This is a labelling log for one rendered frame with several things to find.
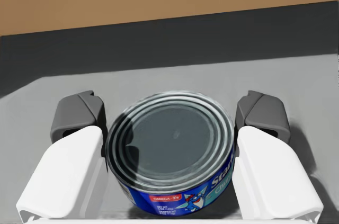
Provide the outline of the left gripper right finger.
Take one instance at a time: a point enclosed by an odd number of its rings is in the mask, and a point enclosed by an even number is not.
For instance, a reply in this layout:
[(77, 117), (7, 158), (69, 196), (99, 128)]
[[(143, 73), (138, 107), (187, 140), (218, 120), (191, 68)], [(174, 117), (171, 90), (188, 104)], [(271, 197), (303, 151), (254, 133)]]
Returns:
[(233, 185), (244, 220), (319, 220), (324, 205), (295, 151), (283, 102), (248, 91), (237, 103)]

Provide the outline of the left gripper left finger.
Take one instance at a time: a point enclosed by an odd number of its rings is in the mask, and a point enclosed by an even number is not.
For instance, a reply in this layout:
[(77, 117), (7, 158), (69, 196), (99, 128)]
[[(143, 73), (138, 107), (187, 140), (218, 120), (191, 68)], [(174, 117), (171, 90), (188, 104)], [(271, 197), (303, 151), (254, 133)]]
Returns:
[(98, 218), (106, 190), (103, 101), (93, 91), (62, 98), (50, 138), (16, 204), (21, 220)]

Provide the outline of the blue can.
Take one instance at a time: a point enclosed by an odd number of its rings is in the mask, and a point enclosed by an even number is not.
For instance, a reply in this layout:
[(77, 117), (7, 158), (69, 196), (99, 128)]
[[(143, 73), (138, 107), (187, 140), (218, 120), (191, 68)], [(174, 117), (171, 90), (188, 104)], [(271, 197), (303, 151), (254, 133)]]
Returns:
[(234, 125), (227, 111), (196, 92), (154, 94), (114, 121), (106, 163), (143, 211), (185, 216), (213, 203), (231, 182)]

